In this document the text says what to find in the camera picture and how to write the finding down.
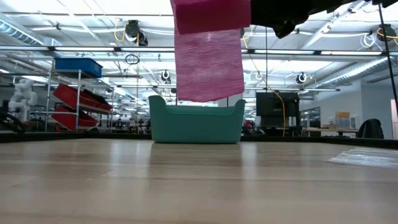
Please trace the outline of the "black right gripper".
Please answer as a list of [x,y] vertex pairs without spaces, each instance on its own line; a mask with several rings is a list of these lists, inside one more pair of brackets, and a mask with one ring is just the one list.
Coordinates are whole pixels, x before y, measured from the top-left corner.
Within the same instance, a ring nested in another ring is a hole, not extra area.
[[[266,0],[250,0],[251,25],[272,27],[269,15],[270,7]],[[333,12],[340,6],[351,3],[343,0],[289,0],[281,1],[278,8],[272,10],[272,18],[279,24],[274,28],[276,36],[281,39],[289,35],[295,26],[304,23],[309,16],[322,11]]]

